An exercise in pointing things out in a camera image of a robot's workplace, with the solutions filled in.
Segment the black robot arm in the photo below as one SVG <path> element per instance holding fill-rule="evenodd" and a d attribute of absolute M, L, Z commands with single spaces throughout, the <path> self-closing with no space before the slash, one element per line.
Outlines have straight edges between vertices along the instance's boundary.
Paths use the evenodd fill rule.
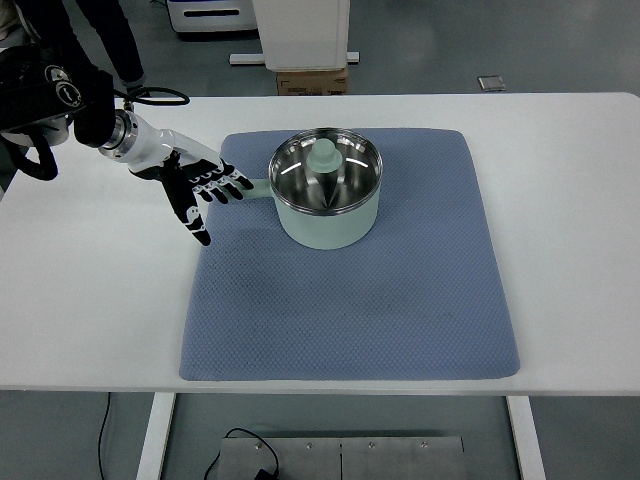
<path fill-rule="evenodd" d="M 133 111 L 141 95 L 123 95 L 111 75 L 76 79 L 53 53 L 35 44 L 1 53 L 1 140 L 17 170 L 38 180 L 58 174 L 52 147 L 73 135 L 82 145 L 124 164 L 134 176 L 162 184 L 174 214 L 204 246 L 211 242 L 197 201 L 241 200 L 254 185 L 218 152 Z"/>

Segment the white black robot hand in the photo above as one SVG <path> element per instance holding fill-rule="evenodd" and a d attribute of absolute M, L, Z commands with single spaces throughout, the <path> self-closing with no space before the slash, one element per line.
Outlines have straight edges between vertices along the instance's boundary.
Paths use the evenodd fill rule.
<path fill-rule="evenodd" d="M 111 137 L 98 150 L 103 156 L 126 164 L 135 174 L 163 164 L 159 179 L 170 205 L 178 220 L 203 246 L 211 243 L 211 237 L 195 194 L 208 203 L 228 203 L 241 199 L 238 189 L 254 188 L 254 183 L 220 159 L 217 151 L 174 130 L 156 129 L 131 111 L 115 112 Z"/>

